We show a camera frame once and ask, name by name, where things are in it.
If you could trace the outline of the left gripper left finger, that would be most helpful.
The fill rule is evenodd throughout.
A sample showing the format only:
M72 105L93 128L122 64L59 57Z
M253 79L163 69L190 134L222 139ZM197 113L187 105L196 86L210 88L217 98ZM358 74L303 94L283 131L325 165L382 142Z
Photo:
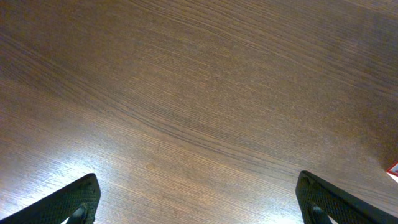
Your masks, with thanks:
M90 173L2 219L1 223L93 224L100 198L98 179Z

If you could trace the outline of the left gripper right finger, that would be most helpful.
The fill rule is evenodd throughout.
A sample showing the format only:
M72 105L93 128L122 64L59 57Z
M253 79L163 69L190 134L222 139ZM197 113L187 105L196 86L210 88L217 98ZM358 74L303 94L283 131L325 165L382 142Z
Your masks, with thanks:
M309 171L301 171L295 193L305 224L397 223L397 218Z

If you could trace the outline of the red picture wooden block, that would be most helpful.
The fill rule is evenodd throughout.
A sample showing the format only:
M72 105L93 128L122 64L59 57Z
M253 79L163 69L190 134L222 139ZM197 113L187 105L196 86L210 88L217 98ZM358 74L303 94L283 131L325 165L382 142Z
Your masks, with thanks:
M393 163L387 170L386 174L395 182L398 182L398 162Z

